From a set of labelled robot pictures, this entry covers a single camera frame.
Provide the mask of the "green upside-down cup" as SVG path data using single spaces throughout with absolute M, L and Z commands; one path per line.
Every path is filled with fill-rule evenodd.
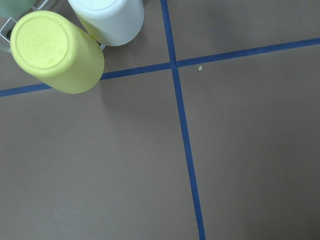
M 0 0 L 0 16 L 19 17 L 31 9 L 35 3 L 36 0 Z

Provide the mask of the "white upside-down cup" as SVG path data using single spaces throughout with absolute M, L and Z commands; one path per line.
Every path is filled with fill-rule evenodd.
M 107 46 L 129 43 L 144 23 L 141 0 L 69 0 L 68 3 L 85 30 Z

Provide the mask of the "yellow upside-down cup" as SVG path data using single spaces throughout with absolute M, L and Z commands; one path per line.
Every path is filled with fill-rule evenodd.
M 105 59 L 97 41 L 55 12 L 35 11 L 18 20 L 10 49 L 22 70 L 65 94 L 86 92 L 103 75 Z

